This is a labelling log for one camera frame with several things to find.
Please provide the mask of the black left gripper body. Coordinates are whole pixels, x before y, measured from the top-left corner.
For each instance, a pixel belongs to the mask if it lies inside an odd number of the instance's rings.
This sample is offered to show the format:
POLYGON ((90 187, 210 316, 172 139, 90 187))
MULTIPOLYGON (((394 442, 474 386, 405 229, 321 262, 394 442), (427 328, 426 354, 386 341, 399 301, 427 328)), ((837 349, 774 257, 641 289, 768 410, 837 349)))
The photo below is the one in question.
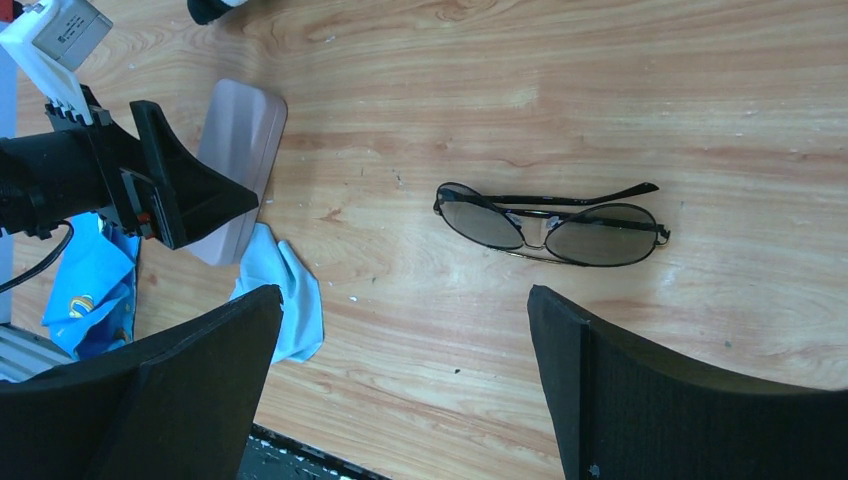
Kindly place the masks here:
POLYGON ((93 123, 82 114, 51 101, 44 104, 45 115, 55 132, 77 142, 72 161, 90 166, 103 198, 93 209, 107 225, 131 237, 152 239, 157 233, 152 208, 145 204, 142 183, 149 179, 140 141, 132 137, 100 105, 89 86, 82 87, 83 99, 93 123))

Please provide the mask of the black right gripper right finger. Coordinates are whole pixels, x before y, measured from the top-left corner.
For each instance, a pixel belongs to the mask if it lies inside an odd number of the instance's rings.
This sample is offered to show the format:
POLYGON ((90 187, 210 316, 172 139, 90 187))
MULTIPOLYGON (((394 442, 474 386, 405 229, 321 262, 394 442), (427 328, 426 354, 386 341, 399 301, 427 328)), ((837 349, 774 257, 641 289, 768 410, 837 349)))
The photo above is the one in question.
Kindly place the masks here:
POLYGON ((843 479, 847 394, 693 359, 545 286, 527 312, 569 479, 843 479))

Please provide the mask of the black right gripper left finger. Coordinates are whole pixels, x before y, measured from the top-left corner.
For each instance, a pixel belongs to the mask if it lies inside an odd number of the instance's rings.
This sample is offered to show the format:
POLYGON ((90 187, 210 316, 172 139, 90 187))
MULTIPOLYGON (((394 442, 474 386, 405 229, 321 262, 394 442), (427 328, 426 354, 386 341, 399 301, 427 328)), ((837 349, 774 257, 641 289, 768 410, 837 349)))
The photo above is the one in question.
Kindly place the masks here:
POLYGON ((5 479, 234 479, 282 321, 266 285, 116 350, 1 385, 5 479))

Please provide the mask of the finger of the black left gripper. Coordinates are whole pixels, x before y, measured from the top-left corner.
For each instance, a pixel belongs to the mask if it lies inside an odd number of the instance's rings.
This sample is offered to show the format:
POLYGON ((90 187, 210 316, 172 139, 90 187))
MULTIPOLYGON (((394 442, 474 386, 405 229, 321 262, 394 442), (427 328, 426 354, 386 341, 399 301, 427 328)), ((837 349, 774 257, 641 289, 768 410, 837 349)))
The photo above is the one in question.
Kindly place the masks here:
POLYGON ((160 106, 130 103, 155 238, 172 250, 191 245, 259 206, 257 194, 195 158, 179 141, 160 106))

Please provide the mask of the pink glasses case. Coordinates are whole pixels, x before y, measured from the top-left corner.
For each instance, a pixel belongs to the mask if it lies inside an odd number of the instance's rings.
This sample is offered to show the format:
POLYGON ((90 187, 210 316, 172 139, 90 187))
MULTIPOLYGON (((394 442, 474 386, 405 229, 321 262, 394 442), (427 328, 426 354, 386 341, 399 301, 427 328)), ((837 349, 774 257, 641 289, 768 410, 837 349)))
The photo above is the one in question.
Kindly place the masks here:
MULTIPOLYGON (((288 108, 281 97, 236 80, 221 79, 213 90, 197 158, 261 199, 287 116, 288 108)), ((238 263, 258 214, 255 208, 230 220, 187 250, 211 266, 238 263)))

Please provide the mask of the light blue cleaning cloth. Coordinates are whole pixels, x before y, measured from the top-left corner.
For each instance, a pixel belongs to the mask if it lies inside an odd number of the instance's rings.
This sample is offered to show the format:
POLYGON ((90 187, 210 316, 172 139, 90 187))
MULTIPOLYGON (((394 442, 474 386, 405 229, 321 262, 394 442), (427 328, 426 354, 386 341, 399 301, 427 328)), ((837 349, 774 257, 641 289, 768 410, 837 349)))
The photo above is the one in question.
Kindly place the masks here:
POLYGON ((271 361, 308 361, 324 341, 319 282, 288 241, 276 240, 268 225, 257 223, 230 298, 265 285, 278 287, 281 294, 282 321, 271 361))

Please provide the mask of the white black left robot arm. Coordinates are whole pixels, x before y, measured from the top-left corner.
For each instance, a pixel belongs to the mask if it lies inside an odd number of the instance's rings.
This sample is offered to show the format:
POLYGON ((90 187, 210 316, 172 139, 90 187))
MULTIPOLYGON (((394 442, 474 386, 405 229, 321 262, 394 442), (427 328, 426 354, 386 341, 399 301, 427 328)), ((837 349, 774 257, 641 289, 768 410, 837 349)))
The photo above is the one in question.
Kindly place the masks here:
POLYGON ((47 239, 61 221, 94 212, 120 232, 172 250, 199 241, 259 204, 252 190, 196 159, 160 106, 130 104, 138 134, 112 121, 90 88, 92 115, 46 104, 51 131, 1 141, 1 227, 47 239))

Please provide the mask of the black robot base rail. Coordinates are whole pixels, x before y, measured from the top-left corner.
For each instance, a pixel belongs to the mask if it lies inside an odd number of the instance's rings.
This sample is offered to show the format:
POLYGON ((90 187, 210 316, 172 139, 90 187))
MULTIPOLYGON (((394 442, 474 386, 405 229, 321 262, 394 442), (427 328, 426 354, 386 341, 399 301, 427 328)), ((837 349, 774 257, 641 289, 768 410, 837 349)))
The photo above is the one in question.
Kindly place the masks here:
POLYGON ((389 480, 389 477, 254 423, 237 479, 389 480))

